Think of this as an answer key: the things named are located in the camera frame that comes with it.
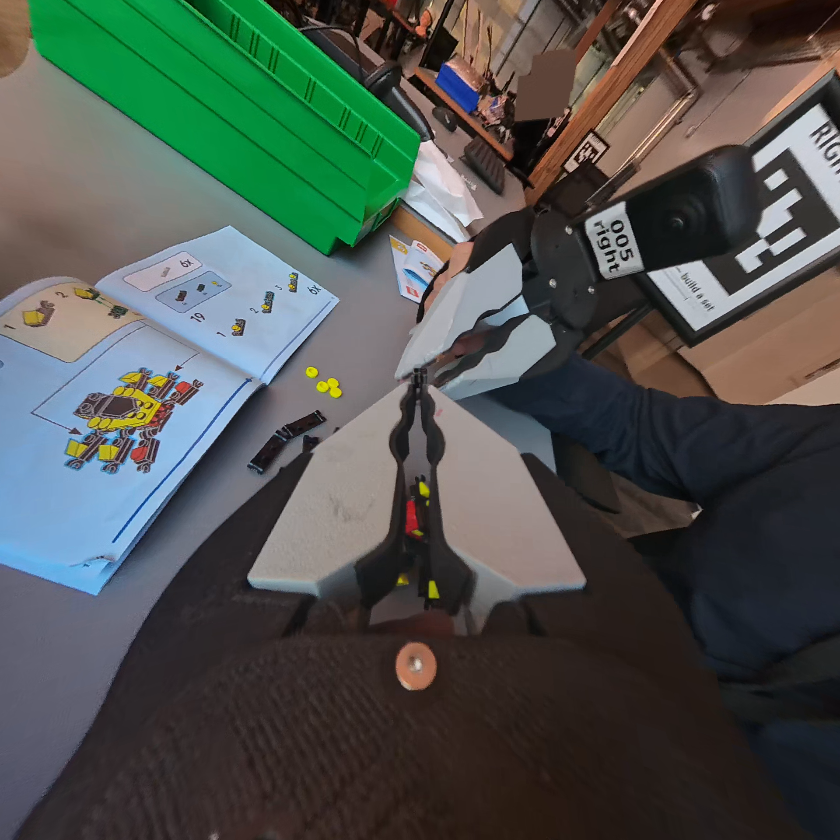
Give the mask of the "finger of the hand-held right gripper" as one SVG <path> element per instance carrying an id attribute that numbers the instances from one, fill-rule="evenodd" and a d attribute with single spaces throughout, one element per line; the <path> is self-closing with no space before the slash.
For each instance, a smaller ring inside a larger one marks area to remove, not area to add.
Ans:
<path id="1" fill-rule="evenodd" d="M 553 328 L 536 315 L 468 332 L 444 352 L 432 384 L 454 401 L 515 384 L 554 350 Z"/>
<path id="2" fill-rule="evenodd" d="M 415 369 L 446 354 L 479 321 L 496 315 L 521 294 L 522 261 L 514 245 L 471 271 L 461 271 L 444 285 L 410 332 L 395 378 L 407 379 Z"/>

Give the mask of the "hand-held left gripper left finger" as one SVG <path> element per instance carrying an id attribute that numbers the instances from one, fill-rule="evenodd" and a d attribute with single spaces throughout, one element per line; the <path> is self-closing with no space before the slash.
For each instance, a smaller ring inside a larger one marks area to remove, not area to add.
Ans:
<path id="1" fill-rule="evenodd" d="M 261 592 L 310 596 L 363 631 L 406 556 L 405 460 L 417 388 L 398 385 L 307 456 L 247 575 Z"/>

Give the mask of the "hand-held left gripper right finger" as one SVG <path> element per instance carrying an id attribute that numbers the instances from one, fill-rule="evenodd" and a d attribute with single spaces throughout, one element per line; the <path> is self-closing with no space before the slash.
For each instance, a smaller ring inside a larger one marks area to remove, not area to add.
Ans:
<path id="1" fill-rule="evenodd" d="M 444 546 L 469 571 L 459 611 L 478 634 L 492 609 L 525 595 L 580 592 L 586 578 L 518 449 L 429 386 L 427 442 Z"/>

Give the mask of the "yellow black red lego model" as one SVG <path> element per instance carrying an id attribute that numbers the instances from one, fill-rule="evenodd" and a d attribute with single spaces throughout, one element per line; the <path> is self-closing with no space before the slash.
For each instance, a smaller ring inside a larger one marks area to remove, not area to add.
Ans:
<path id="1" fill-rule="evenodd" d="M 429 483 L 424 475 L 415 477 L 408 488 L 401 571 L 396 581 L 398 587 L 408 586 L 411 575 L 415 574 L 417 596 L 423 599 L 423 608 L 427 611 L 437 606 L 439 601 L 438 586 L 430 560 L 430 492 Z"/>

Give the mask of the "person's right forearm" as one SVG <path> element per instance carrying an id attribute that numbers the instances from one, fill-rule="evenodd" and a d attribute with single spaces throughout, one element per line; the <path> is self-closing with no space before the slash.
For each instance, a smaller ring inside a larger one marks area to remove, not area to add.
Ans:
<path id="1" fill-rule="evenodd" d="M 702 507 L 754 480 L 838 489 L 838 406 L 742 405 L 646 388 L 574 355 L 493 393 L 609 471 Z"/>

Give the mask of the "folded lego leaflet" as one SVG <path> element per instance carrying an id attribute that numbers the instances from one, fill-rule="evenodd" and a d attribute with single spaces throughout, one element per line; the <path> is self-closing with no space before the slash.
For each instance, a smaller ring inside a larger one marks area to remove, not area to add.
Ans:
<path id="1" fill-rule="evenodd" d="M 406 244 L 389 235 L 396 283 L 400 295 L 419 304 L 432 279 L 443 268 L 444 261 L 420 241 Z"/>

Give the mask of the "pile of black lego parts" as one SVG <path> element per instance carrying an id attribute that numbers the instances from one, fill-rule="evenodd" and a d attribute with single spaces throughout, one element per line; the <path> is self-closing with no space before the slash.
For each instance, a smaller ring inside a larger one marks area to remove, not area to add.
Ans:
<path id="1" fill-rule="evenodd" d="M 247 467 L 258 475 L 266 473 L 290 441 L 308 434 L 312 429 L 326 423 L 327 417 L 316 410 L 277 429 L 260 447 Z"/>

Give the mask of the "open lego instruction booklet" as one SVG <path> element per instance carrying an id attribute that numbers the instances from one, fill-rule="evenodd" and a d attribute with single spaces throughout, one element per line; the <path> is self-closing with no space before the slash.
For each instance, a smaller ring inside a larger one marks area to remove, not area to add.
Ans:
<path id="1" fill-rule="evenodd" d="M 233 227 L 3 299 L 2 566 L 98 594 L 338 303 Z"/>

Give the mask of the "person's right hand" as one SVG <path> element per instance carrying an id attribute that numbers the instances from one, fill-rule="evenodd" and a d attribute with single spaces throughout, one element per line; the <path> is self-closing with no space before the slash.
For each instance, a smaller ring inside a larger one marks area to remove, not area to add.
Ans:
<path id="1" fill-rule="evenodd" d="M 459 243 L 453 248 L 445 267 L 442 268 L 436 278 L 436 288 L 445 285 L 467 268 L 474 244 L 474 242 L 468 241 Z"/>

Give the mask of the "white plastic bags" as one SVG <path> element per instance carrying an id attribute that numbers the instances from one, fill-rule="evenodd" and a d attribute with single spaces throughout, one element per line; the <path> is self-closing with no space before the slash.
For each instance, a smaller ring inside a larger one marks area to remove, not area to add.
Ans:
<path id="1" fill-rule="evenodd" d="M 404 202 L 457 244 L 468 241 L 467 228 L 483 218 L 461 174 L 431 140 L 419 145 Z"/>

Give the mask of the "printed tag marker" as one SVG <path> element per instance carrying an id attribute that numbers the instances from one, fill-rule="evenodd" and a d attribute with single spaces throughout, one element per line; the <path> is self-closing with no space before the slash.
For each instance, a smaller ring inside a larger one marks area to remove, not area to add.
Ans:
<path id="1" fill-rule="evenodd" d="M 610 144 L 596 130 L 590 129 L 563 162 L 563 171 L 572 173 L 583 163 L 596 164 L 610 148 Z"/>

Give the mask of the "black keyboard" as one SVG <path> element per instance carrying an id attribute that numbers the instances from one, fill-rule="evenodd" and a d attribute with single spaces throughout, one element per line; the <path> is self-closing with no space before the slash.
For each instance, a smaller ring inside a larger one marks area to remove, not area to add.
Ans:
<path id="1" fill-rule="evenodd" d="M 506 164 L 488 142 L 475 137 L 465 145 L 461 160 L 493 193 L 504 193 Z"/>

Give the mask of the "wooden side desk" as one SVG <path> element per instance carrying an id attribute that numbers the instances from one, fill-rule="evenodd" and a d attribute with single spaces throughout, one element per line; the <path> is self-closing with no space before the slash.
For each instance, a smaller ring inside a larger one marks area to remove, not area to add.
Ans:
<path id="1" fill-rule="evenodd" d="M 491 131 L 485 128 L 484 124 L 469 112 L 459 106 L 446 91 L 437 84 L 437 73 L 432 70 L 418 67 L 413 71 L 409 81 L 415 88 L 420 90 L 424 96 L 438 105 L 443 105 L 451 110 L 458 120 L 460 127 L 467 132 L 470 137 L 480 137 L 489 144 L 489 146 L 500 156 L 506 163 L 510 163 L 513 158 L 512 142 L 503 143 Z"/>

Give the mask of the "wooden pillar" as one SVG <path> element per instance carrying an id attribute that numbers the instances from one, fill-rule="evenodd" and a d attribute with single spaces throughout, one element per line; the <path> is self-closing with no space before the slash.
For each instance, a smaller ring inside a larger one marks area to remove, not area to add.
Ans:
<path id="1" fill-rule="evenodd" d="M 574 149 L 611 111 L 694 4 L 693 1 L 653 2 L 603 78 L 572 114 L 564 131 L 535 167 L 532 188 L 525 192 L 526 204 L 534 205 L 558 179 L 564 162 Z"/>

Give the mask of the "blue box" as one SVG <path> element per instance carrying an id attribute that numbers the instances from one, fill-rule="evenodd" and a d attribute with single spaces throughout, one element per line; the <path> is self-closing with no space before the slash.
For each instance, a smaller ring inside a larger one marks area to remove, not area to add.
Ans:
<path id="1" fill-rule="evenodd" d="M 467 60 L 456 56 L 441 66 L 437 73 L 436 84 L 461 109 L 472 113 L 478 109 L 485 80 Z"/>

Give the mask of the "green plastic bin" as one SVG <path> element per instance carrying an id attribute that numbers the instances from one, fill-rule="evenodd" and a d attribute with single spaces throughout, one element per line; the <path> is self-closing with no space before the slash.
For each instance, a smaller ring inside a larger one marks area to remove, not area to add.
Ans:
<path id="1" fill-rule="evenodd" d="M 42 57 L 325 255 L 406 194 L 421 139 L 358 51 L 266 2 L 29 2 Z"/>

